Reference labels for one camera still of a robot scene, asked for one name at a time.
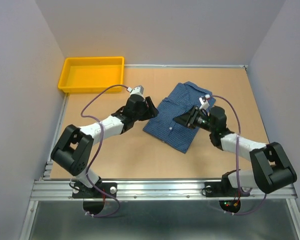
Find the blue plaid long sleeve shirt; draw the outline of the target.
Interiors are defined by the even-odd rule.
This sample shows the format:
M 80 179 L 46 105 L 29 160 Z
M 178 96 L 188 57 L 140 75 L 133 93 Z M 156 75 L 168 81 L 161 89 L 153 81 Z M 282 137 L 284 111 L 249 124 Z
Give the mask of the blue plaid long sleeve shirt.
M 185 154 L 199 129 L 189 129 L 176 123 L 174 118 L 188 112 L 193 106 L 199 107 L 199 98 L 212 94 L 190 81 L 178 83 L 160 102 L 158 115 L 148 121 L 143 131 Z

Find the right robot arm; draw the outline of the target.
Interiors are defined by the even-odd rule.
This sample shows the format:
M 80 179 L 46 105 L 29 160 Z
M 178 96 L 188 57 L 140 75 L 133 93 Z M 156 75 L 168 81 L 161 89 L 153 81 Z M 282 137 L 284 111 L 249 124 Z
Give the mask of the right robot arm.
M 297 181 L 297 173 L 281 144 L 252 141 L 230 131 L 222 107 L 215 106 L 205 114 L 193 106 L 173 120 L 189 129 L 208 131 L 213 146 L 250 161 L 251 170 L 234 170 L 223 176 L 220 189 L 225 195 L 232 195 L 239 188 L 258 188 L 270 194 Z

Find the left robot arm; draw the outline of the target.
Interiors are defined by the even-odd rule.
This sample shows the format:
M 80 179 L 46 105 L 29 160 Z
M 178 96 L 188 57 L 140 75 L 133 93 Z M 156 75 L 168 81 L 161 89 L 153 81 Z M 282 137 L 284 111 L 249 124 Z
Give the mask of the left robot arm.
M 101 189 L 101 178 L 95 174 L 88 164 L 92 148 L 99 144 L 99 152 L 103 140 L 121 135 L 130 130 L 135 122 L 142 122 L 156 117 L 159 111 L 154 106 L 152 99 L 138 94 L 131 94 L 124 106 L 100 121 L 95 118 L 95 123 L 76 127 L 68 125 L 50 157 L 76 178 L 84 186 L 84 191 L 90 197 L 96 197 L 105 192 Z

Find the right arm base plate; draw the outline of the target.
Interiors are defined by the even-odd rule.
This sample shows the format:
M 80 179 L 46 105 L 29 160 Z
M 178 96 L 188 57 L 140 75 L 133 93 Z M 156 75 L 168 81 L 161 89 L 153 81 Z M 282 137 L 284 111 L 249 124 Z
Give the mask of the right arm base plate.
M 208 198 L 234 198 L 239 196 L 239 190 L 228 181 L 206 181 L 201 194 Z

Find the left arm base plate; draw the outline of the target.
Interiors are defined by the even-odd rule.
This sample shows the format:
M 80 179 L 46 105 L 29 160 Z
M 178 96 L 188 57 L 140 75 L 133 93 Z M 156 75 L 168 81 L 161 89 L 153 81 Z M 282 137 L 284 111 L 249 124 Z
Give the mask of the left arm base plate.
M 74 180 L 69 183 L 69 186 L 72 188 L 72 198 L 74 199 L 105 199 L 107 196 L 104 196 L 94 187 L 88 188 L 80 181 Z M 118 185 L 116 182 L 98 182 L 96 186 L 106 192 L 107 194 L 116 197 Z

